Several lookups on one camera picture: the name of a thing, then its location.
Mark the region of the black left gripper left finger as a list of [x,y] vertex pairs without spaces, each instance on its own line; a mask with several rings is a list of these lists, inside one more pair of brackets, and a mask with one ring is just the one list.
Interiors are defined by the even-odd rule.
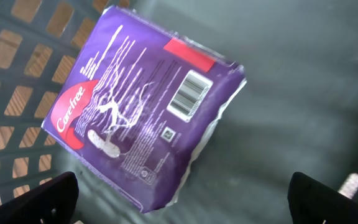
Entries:
[[70,223],[79,196],[76,175],[65,172],[0,206],[2,223]]

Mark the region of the purple Carefree pad pack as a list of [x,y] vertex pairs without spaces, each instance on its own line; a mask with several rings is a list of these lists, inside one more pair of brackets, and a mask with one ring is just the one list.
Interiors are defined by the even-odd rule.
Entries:
[[42,128],[140,212],[174,204],[244,67],[135,12],[105,9]]

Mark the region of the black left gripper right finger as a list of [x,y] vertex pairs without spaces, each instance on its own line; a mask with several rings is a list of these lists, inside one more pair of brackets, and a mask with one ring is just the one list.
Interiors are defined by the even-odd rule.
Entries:
[[358,203],[302,172],[295,172],[288,188],[293,224],[358,224]]

